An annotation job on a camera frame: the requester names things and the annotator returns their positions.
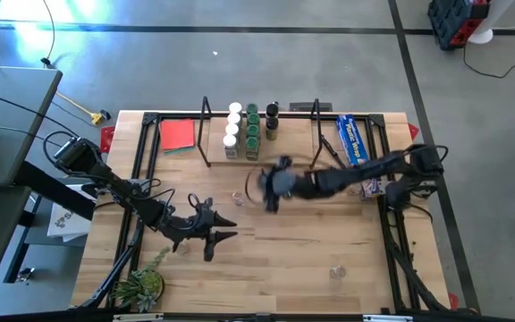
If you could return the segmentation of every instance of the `black pepper grinder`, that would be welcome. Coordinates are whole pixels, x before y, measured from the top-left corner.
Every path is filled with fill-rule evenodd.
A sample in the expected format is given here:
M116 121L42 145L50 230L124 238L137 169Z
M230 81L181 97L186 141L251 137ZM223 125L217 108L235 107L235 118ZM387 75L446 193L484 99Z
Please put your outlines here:
M277 102L266 107L266 138L268 140L277 139L277 128L279 127L278 113L279 106Z

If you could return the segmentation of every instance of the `yellow tool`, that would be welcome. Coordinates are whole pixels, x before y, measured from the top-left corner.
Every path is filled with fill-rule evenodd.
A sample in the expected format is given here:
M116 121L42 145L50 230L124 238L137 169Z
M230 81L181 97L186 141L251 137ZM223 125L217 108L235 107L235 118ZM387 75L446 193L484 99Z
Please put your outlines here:
M66 97L65 95L59 93L59 92L56 92L57 96L66 100L67 102L73 104L75 107L79 108L81 111L85 112L86 114L88 114L90 116L90 121L94 124L94 125L100 125L102 123L104 123L105 121L108 121L111 119L111 115L105 111L105 110L100 110L99 113L92 113L90 112L88 109L86 109L85 107L77 104L76 102L74 102L72 99Z

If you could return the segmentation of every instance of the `white bottle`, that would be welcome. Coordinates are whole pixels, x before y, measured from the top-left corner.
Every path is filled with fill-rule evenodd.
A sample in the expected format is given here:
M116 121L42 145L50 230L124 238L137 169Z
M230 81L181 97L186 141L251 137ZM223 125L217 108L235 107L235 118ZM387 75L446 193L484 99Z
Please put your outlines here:
M230 113L239 114L241 116L241 109L242 109L242 107L241 107L240 103L233 102L233 103L230 104L228 109L230 110Z
M225 133L233 135L236 137L236 140L240 140L240 128L236 124L228 124L225 126Z
M233 135L227 134L224 136L225 157L229 159L238 158L237 144L238 140Z
M228 115L228 123L236 124L236 125L238 125L238 128L239 128L241 126L241 116L239 114L230 113Z

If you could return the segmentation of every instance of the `blue box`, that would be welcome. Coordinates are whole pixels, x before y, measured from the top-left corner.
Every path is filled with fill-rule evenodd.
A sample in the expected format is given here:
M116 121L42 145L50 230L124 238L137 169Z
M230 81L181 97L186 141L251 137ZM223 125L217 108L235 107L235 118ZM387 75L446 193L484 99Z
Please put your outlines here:
M359 129L352 114L339 115L337 117L337 131L341 138L343 150L347 154L350 165L362 165L368 161L363 140L359 135Z
M362 165L368 161L368 154L365 145L359 134L359 128L352 114L339 115L337 117L337 131L341 138L343 150L349 159L349 165ZM382 194L380 178L369 179L360 182L360 194L362 199L372 199Z

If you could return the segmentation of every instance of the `black floor stripe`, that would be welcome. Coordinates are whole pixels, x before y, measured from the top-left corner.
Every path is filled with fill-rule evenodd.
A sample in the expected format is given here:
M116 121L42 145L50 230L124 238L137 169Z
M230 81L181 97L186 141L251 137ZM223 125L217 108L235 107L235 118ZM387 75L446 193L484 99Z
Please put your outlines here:
M48 21L0 20L0 30L14 30L18 23L35 24L39 30L51 30ZM343 34L432 36L430 29L339 28L339 27L242 27L242 26L126 26L104 23L56 22L57 31L138 32L138 33L280 33L280 34ZM515 36L515 30L494 30L496 36Z
M14 30L17 23L34 23L39 30L52 30L48 22L3 21L0 30ZM281 34L359 34L394 35L395 29L387 28L318 28L318 27L221 27L221 26L123 26L94 23L56 23L57 31L86 32L141 32L141 33L281 33Z
M396 0L389 0L389 6L391 8L391 14L393 15L394 27L397 30L402 30L401 16L399 15L399 8L397 7ZM410 94L415 105L417 112L418 123L420 124L420 130L422 133L423 140L426 144L434 145L433 134L426 117L425 105L420 94L420 88L418 87L417 75L415 74L412 61L410 60L409 46L407 45L407 39L405 33L399 32L397 34L399 41L399 48L401 50L402 63L404 64L405 72L407 73L407 79L409 81ZM480 311L480 305L472 283L472 275L470 273L469 263L466 260L464 253L464 247L462 246L462 239L452 209L450 196L444 178L438 181L438 199L440 200L440 206L443 211L444 222L446 223L446 229L448 230L448 237L452 247L452 254L454 256L454 262L458 271L462 292L464 294L464 301L467 307L474 308L478 312Z

